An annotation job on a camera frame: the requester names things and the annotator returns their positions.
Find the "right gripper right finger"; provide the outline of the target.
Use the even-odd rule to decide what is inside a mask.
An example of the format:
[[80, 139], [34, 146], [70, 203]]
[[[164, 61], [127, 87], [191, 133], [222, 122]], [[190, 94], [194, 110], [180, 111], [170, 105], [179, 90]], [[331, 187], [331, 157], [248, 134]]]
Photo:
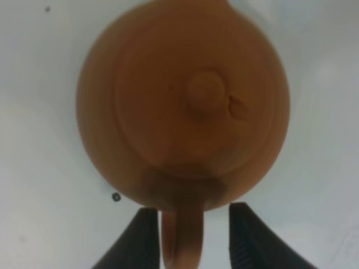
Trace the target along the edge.
[[232, 268], [315, 268], [282, 241], [244, 202], [229, 206], [229, 257]]

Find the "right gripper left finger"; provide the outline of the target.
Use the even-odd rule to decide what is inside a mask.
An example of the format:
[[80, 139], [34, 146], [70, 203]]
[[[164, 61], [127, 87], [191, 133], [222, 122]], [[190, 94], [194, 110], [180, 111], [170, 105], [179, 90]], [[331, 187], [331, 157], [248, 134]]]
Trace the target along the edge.
[[154, 208], [140, 208], [126, 230], [93, 267], [159, 269], [158, 211]]

